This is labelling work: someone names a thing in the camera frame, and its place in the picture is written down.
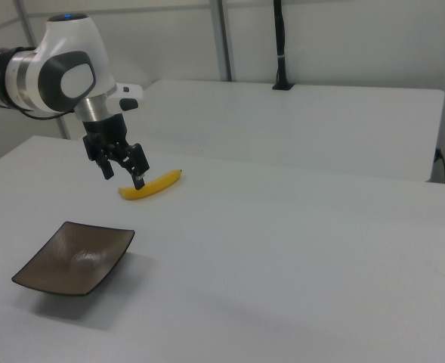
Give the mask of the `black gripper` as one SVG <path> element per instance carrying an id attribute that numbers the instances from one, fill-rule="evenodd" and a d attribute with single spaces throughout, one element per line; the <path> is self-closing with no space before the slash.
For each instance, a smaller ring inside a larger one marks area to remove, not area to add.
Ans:
<path id="1" fill-rule="evenodd" d="M 121 113 L 107 119 L 83 122 L 86 135 L 83 137 L 90 160 L 96 160 L 105 179 L 114 176 L 110 160 L 117 163 L 131 175 L 134 188 L 145 185 L 144 173 L 150 166 L 140 144 L 130 145 L 126 141 L 127 128 Z"/>

